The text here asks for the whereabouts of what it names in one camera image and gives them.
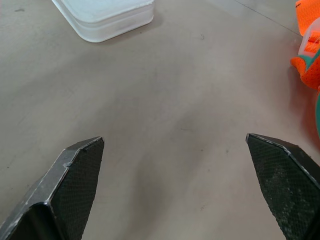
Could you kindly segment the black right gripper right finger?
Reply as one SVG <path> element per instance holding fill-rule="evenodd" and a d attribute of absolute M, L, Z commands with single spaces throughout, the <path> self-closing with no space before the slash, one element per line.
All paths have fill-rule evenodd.
<path fill-rule="evenodd" d="M 262 195 L 287 240 L 320 238 L 320 167 L 298 145 L 249 133 Z"/>

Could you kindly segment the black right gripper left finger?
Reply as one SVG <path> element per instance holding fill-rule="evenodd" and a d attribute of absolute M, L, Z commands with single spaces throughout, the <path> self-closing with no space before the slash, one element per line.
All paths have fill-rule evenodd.
<path fill-rule="evenodd" d="M 0 225 L 2 240 L 80 240 L 96 196 L 105 141 L 65 148 Z"/>

